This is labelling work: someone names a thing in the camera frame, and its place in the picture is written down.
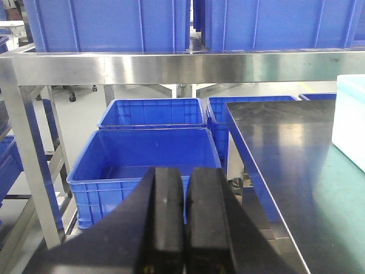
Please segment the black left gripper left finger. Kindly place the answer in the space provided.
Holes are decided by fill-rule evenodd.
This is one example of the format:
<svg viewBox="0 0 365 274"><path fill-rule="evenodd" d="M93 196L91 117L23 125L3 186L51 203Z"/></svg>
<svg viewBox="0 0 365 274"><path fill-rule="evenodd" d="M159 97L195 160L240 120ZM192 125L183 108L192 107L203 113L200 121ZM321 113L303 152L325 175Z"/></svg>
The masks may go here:
<svg viewBox="0 0 365 274"><path fill-rule="evenodd" d="M31 260L25 273L182 273L183 183L150 167L132 193L92 228Z"/></svg>

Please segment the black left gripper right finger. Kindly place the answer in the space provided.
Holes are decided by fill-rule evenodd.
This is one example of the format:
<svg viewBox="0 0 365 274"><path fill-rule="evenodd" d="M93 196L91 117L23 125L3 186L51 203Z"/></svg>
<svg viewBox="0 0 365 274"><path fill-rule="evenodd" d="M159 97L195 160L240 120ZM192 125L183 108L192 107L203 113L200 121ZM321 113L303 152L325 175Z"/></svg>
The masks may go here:
<svg viewBox="0 0 365 274"><path fill-rule="evenodd" d="M220 168L195 168L186 195L187 273L300 273L240 206Z"/></svg>

